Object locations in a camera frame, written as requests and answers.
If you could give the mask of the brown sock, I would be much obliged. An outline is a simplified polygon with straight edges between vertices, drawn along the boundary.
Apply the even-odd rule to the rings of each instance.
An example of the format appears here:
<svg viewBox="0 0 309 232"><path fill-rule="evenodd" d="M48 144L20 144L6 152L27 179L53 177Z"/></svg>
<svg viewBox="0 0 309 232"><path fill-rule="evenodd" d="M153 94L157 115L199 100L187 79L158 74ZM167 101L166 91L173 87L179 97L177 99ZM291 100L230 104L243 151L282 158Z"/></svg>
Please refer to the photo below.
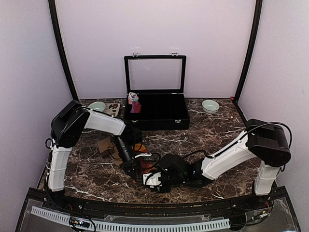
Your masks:
<svg viewBox="0 0 309 232"><path fill-rule="evenodd" d="M99 153L102 157L115 152L111 138L106 138L98 142Z"/></svg>

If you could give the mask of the magenta striped sock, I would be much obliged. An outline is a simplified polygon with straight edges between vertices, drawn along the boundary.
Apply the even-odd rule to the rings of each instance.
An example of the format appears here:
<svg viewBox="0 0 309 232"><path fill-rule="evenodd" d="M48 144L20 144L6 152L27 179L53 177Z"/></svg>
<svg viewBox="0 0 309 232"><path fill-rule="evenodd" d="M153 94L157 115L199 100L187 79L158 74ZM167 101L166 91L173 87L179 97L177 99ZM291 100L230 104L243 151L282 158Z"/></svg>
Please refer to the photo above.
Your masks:
<svg viewBox="0 0 309 232"><path fill-rule="evenodd" d="M147 174L151 172L154 168L152 168L154 163L154 157L143 156L144 154L148 154L147 148L142 143L137 143L133 146L134 151L136 152L136 156L139 155L137 161L140 162L140 166L142 167L142 174Z"/></svg>

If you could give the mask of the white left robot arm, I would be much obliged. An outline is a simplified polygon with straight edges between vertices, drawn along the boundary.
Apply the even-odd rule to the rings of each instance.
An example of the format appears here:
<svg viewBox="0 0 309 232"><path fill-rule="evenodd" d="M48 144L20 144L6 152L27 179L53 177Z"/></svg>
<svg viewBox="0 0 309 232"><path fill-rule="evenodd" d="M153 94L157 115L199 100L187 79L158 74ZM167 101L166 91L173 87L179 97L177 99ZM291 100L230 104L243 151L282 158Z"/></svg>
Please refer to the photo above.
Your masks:
<svg viewBox="0 0 309 232"><path fill-rule="evenodd" d="M151 188L162 185L160 172L142 173L145 169L138 160L141 156L135 151L135 144L142 141L139 129L122 118L84 107L73 100L51 122L51 152L46 182L49 190L54 192L49 197L49 203L56 210L63 211L68 207L68 199L58 191L64 189L69 154L85 129L113 135L112 142L122 161L120 167L132 179L140 180L143 185Z"/></svg>

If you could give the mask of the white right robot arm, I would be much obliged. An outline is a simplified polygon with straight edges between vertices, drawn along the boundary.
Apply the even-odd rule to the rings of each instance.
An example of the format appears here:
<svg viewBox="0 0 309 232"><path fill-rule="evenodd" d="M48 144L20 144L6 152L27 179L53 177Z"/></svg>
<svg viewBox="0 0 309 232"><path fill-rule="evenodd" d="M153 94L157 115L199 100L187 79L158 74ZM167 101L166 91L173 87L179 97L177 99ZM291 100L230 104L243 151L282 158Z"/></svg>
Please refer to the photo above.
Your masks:
<svg viewBox="0 0 309 232"><path fill-rule="evenodd" d="M285 130L289 127L280 122L264 122L250 119L246 128L228 145L190 164L179 155L166 154L157 169L143 174L139 182L157 192L169 192L172 186L202 188L235 166L259 158L258 175L253 182L253 194L246 205L256 210L265 202L281 168L291 159L291 139Z"/></svg>

